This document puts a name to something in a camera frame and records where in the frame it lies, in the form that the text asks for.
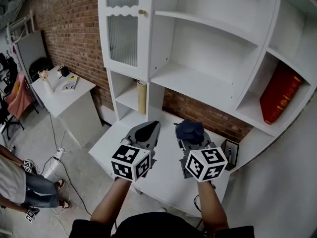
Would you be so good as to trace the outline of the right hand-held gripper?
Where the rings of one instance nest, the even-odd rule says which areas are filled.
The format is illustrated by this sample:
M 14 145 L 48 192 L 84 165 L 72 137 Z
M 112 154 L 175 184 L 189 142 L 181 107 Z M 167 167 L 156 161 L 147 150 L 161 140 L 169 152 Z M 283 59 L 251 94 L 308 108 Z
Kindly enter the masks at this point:
M 179 147 L 183 147 L 183 129 L 181 124 L 175 124 L 175 135 Z M 180 160 L 185 179 L 195 178 L 197 182 L 210 181 L 218 178 L 227 166 L 227 158 L 220 147 L 212 142 L 209 134 L 204 132 L 201 146 L 198 149 L 191 148 L 187 156 Z

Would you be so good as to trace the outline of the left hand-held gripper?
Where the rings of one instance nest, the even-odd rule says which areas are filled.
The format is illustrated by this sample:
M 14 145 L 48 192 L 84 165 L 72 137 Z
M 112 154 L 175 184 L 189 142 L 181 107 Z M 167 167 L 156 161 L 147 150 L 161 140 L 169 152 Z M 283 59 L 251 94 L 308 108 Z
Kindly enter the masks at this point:
M 160 122 L 144 122 L 130 129 L 127 136 L 112 148 L 110 163 L 113 173 L 136 182 L 146 177 L 153 167 L 155 147 L 160 133 Z

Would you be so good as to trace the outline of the dark blue wiping cloth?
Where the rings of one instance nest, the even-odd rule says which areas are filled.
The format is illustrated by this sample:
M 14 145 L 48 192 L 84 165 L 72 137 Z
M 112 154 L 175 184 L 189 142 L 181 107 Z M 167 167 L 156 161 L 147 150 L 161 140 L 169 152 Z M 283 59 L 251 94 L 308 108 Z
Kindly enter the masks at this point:
M 191 144 L 199 144 L 202 142 L 202 136 L 205 131 L 201 122 L 193 122 L 186 119 L 179 124 L 182 125 L 183 129 L 182 140 L 188 141 Z

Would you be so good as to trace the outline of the white shelf cabinet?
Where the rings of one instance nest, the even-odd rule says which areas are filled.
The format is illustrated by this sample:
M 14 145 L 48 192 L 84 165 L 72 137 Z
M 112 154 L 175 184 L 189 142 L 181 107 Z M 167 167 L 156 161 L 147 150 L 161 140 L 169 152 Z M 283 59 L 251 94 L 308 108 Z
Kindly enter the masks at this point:
M 267 124 L 260 97 L 280 61 L 304 82 Z M 122 120 L 138 108 L 140 79 L 106 70 Z M 146 120 L 160 117 L 170 89 L 252 126 L 238 169 L 278 140 L 317 89 L 317 0 L 154 0 L 148 72 Z

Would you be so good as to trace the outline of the person's left forearm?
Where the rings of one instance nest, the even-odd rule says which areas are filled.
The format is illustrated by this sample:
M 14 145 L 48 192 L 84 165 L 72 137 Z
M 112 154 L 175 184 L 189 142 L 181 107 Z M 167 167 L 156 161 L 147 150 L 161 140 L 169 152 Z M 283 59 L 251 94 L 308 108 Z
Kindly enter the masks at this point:
M 118 178 L 111 186 L 105 197 L 93 211 L 90 221 L 113 226 L 126 195 L 129 191 L 131 181 Z

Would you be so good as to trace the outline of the person's right forearm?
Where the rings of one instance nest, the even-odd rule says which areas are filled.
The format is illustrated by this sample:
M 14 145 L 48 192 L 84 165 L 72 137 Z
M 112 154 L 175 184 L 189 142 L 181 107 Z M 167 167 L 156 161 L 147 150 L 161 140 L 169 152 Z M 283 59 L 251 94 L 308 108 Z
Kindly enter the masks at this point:
M 199 182 L 198 192 L 202 220 L 208 237 L 213 237 L 220 230 L 228 229 L 226 213 L 213 186 L 207 181 Z

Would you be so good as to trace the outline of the white table top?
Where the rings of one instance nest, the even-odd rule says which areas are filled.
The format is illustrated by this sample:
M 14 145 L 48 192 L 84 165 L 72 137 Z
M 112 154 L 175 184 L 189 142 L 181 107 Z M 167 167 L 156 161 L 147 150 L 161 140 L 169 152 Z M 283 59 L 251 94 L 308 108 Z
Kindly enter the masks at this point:
M 115 176 L 111 165 L 112 155 L 128 131 L 143 121 L 140 115 L 128 114 L 116 121 L 89 151 L 110 176 Z M 193 203 L 198 194 L 197 182 L 194 178 L 184 178 L 179 161 L 184 155 L 176 140 L 175 123 L 180 123 L 182 119 L 162 112 L 159 121 L 161 128 L 155 148 L 156 162 L 147 176 L 140 178 L 133 186 L 156 200 L 199 217 L 201 214 Z

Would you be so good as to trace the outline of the black pen holder box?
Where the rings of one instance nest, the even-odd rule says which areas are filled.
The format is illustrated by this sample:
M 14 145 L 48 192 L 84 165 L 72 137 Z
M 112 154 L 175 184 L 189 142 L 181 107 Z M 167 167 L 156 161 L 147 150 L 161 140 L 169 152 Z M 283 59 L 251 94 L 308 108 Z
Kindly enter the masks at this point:
M 232 149 L 232 160 L 231 163 L 227 163 L 225 169 L 227 171 L 230 171 L 232 169 L 234 169 L 236 167 L 236 163 L 237 163 L 237 157 L 238 157 L 238 152 L 239 152 L 239 144 L 236 142 L 233 142 L 231 140 L 225 139 L 225 141 L 221 144 L 221 149 L 223 150 L 226 159 L 228 161 L 228 149 L 231 148 Z

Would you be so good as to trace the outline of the beige book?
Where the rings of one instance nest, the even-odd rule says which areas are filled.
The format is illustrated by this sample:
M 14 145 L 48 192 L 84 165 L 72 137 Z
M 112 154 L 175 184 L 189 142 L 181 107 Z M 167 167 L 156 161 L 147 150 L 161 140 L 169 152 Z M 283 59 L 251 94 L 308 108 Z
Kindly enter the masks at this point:
M 138 112 L 142 115 L 146 114 L 146 100 L 147 100 L 147 84 L 143 81 L 137 81 L 137 99 Z

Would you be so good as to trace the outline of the small white table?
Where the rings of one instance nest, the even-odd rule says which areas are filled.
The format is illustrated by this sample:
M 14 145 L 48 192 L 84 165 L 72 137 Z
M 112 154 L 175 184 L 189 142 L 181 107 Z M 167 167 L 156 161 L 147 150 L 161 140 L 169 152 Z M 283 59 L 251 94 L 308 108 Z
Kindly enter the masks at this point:
M 59 77 L 57 69 L 58 66 L 54 67 L 48 74 L 53 93 L 48 92 L 41 79 L 37 79 L 31 86 L 50 114 L 59 119 L 78 145 L 84 147 L 102 130 L 102 123 L 90 92 L 96 85 L 78 77 L 74 90 L 63 90 L 67 80 L 76 74 L 71 72 L 66 77 Z

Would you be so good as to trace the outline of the ribbed glass cabinet door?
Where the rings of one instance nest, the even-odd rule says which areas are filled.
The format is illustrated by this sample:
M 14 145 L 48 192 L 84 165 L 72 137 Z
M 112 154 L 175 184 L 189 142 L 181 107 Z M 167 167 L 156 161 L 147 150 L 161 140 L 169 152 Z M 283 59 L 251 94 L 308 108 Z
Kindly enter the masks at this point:
M 154 0 L 98 0 L 104 66 L 147 81 Z M 140 15 L 143 9 L 146 15 Z

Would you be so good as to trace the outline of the white yellow booklet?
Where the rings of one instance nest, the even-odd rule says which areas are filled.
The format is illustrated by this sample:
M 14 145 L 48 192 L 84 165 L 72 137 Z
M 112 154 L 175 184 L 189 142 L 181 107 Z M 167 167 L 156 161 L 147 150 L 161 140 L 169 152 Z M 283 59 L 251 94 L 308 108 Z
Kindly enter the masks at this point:
M 74 90 L 76 88 L 78 80 L 79 80 L 78 76 L 71 76 L 64 84 L 62 91 Z

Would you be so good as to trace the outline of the person's clothing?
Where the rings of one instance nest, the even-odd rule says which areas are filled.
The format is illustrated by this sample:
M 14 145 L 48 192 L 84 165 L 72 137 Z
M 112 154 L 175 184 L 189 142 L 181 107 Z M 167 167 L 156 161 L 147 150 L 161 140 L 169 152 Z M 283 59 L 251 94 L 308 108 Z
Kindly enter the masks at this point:
M 75 220 L 69 238 L 255 238 L 255 235 L 254 227 L 244 226 L 220 230 L 208 236 L 178 216 L 150 212 L 127 218 L 114 234 L 106 224 Z

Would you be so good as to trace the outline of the red hardcover book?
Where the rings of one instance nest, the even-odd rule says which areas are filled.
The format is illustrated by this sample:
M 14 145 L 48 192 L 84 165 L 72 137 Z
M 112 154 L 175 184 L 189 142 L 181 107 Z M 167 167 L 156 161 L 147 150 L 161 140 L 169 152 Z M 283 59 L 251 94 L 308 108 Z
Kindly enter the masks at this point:
M 273 124 L 285 111 L 304 79 L 291 67 L 280 61 L 260 97 L 264 122 Z

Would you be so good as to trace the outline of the white vase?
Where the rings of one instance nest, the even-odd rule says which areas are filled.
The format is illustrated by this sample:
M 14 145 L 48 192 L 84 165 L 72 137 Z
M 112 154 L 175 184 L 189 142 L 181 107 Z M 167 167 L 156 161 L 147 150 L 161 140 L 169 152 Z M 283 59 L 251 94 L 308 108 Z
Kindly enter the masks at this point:
M 48 79 L 43 80 L 43 85 L 48 95 L 52 95 L 54 93 L 54 90 Z

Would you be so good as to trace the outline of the black folding chair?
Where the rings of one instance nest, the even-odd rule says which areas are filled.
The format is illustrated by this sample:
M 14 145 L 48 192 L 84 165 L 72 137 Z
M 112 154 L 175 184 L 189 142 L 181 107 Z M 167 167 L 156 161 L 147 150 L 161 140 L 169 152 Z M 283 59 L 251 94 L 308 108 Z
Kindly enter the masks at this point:
M 42 57 L 33 62 L 29 68 L 29 76 L 32 82 L 35 82 L 39 78 L 39 72 L 43 70 L 51 70 L 53 64 L 50 59 Z

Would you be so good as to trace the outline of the pink cloth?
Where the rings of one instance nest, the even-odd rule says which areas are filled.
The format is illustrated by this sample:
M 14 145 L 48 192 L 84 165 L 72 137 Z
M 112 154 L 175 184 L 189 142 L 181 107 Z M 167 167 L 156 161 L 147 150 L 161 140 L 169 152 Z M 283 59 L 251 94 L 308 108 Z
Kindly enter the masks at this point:
M 20 119 L 23 112 L 32 104 L 32 97 L 27 90 L 23 73 L 18 73 L 13 89 L 5 98 L 5 101 L 8 104 L 9 113 L 15 116 L 16 119 Z

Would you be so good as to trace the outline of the black office chair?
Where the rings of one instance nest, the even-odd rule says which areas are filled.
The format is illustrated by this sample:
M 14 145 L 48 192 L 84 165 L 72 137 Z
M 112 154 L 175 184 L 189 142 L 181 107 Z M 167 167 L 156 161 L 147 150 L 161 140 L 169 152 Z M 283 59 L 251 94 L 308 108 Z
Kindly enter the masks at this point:
M 7 139 L 10 140 L 9 137 L 9 127 L 11 125 L 20 125 L 21 128 L 24 130 L 24 127 L 20 120 L 16 118 L 14 115 L 11 115 L 8 111 L 8 104 L 4 100 L 4 97 L 0 94 L 0 124 L 4 125 L 4 130 L 6 131 Z

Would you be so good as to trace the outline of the white partition panel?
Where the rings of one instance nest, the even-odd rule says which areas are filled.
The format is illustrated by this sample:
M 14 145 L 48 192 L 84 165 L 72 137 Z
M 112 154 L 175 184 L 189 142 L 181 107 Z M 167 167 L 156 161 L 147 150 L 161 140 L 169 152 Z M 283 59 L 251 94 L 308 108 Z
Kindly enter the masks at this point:
M 39 58 L 45 57 L 50 59 L 48 56 L 44 31 L 37 30 L 29 34 L 28 36 L 23 37 L 15 44 L 15 47 L 17 49 L 17 55 L 21 66 L 21 70 L 25 75 L 25 79 L 28 84 L 31 96 L 43 108 L 44 104 L 39 99 L 39 96 L 31 86 L 33 82 L 31 81 L 31 78 L 29 76 L 29 68 L 31 64 Z

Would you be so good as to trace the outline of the white metal rack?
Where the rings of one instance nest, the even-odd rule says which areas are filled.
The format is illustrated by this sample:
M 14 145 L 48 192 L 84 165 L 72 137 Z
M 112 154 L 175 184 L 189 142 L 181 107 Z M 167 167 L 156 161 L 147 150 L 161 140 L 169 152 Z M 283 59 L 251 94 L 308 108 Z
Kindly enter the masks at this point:
M 19 20 L 7 24 L 6 37 L 9 45 L 13 45 L 23 37 L 35 32 L 35 25 L 33 19 L 33 12 L 30 10 L 29 14 L 20 18 Z

